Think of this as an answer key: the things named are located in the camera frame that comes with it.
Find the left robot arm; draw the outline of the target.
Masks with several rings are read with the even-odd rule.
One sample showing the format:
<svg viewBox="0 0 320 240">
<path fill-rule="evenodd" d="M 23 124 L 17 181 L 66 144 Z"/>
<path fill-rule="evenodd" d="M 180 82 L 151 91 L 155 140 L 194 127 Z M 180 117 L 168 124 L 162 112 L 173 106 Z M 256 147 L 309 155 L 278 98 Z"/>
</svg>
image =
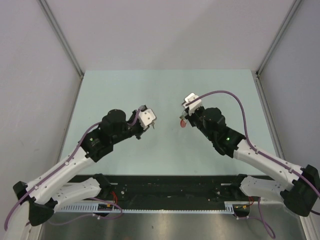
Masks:
<svg viewBox="0 0 320 240">
<path fill-rule="evenodd" d="M 107 199 L 113 190 L 101 173 L 69 186 L 65 184 L 79 172 L 97 163 L 114 150 L 114 145 L 142 134 L 154 125 L 157 117 L 152 109 L 142 105 L 129 119 L 124 111 L 112 109 L 102 120 L 83 134 L 77 146 L 64 160 L 40 177 L 25 183 L 17 182 L 13 190 L 21 205 L 28 203 L 27 223 L 38 226 L 48 221 L 59 209 L 77 201 Z"/>
</svg>

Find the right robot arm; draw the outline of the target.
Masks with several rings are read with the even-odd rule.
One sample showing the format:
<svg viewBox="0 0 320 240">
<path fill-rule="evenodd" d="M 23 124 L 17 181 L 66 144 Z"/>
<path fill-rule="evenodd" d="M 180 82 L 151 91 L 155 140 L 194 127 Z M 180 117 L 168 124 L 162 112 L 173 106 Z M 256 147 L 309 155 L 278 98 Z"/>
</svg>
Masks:
<svg viewBox="0 0 320 240">
<path fill-rule="evenodd" d="M 184 118 L 202 132 L 220 155 L 247 163 L 271 178 L 259 180 L 239 174 L 230 188 L 235 200 L 242 201 L 247 196 L 262 197 L 283 202 L 301 217 L 312 213 L 320 192 L 320 176 L 315 167 L 310 164 L 302 167 L 258 149 L 243 134 L 228 127 L 216 107 L 186 106 L 184 111 Z"/>
</svg>

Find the keyring bunch with chain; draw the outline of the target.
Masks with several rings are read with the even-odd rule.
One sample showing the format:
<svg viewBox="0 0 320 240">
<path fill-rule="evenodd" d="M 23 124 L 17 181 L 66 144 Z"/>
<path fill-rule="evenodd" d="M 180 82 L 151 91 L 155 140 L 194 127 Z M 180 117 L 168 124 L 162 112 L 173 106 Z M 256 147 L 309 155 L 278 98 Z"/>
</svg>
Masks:
<svg viewBox="0 0 320 240">
<path fill-rule="evenodd" d="M 180 120 L 181 121 L 183 121 L 183 122 L 185 122 L 185 123 L 187 123 L 188 122 L 188 120 L 187 120 L 187 115 L 188 115 L 188 113 L 186 112 L 186 111 L 183 111 L 182 113 L 181 113 L 181 115 L 180 115 Z"/>
</svg>

